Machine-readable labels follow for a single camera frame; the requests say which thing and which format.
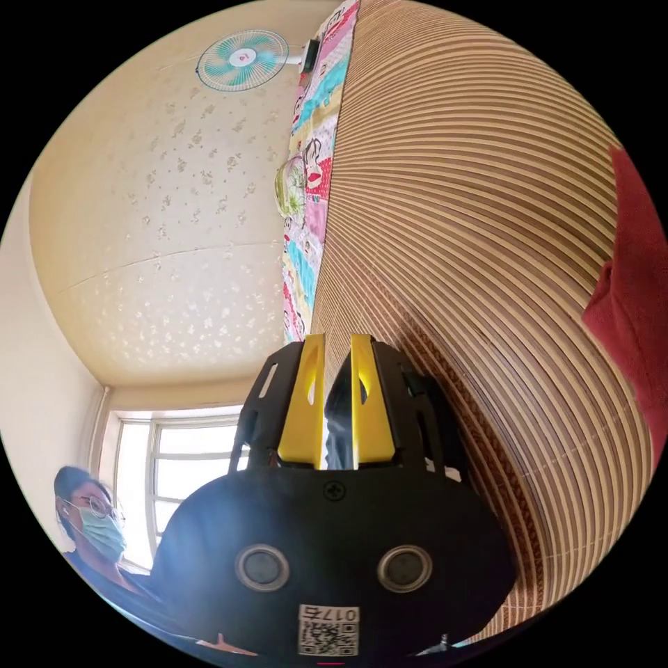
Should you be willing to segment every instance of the colorful blanket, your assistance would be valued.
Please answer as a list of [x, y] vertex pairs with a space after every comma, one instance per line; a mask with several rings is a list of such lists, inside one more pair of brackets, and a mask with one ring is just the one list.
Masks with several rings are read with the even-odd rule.
[[[311, 329], [325, 243], [336, 125], [359, 6], [359, 0], [345, 0], [320, 26], [316, 35], [320, 40], [317, 62], [313, 71], [302, 74], [299, 80], [289, 144], [290, 160], [283, 168], [283, 176], [277, 177], [277, 198], [285, 201], [281, 212], [285, 218], [283, 326], [286, 343], [303, 341]], [[295, 161], [297, 156], [301, 157], [301, 162]], [[303, 164], [303, 181], [295, 173], [299, 164]], [[300, 181], [303, 195], [299, 192]]]

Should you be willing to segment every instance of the face mask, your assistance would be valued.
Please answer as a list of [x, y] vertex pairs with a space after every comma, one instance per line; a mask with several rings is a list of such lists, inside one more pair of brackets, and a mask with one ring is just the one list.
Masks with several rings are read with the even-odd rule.
[[122, 557], [125, 538], [118, 521], [111, 515], [97, 517], [90, 508], [76, 506], [81, 515], [81, 535], [104, 557], [114, 564]]

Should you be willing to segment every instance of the red cloth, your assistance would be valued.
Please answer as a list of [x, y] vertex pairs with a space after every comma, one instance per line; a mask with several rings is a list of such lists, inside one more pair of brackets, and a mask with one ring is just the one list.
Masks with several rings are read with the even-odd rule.
[[626, 151], [611, 148], [610, 154], [617, 183], [614, 252], [582, 320], [633, 386], [656, 467], [668, 437], [668, 243]]

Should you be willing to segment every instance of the label sticker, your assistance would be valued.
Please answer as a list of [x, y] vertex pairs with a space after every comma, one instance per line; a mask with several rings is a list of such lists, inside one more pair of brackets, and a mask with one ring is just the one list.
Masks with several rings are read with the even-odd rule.
[[358, 607], [299, 606], [299, 653], [307, 656], [357, 656]]

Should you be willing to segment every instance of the patterned ceiling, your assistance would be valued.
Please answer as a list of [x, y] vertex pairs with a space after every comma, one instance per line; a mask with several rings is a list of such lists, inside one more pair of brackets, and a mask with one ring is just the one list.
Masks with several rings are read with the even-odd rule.
[[265, 0], [185, 26], [105, 79], [40, 156], [35, 266], [100, 382], [248, 376], [283, 344], [273, 179], [287, 156], [297, 68], [222, 94], [200, 83], [195, 64], [242, 29], [300, 45], [336, 5]]

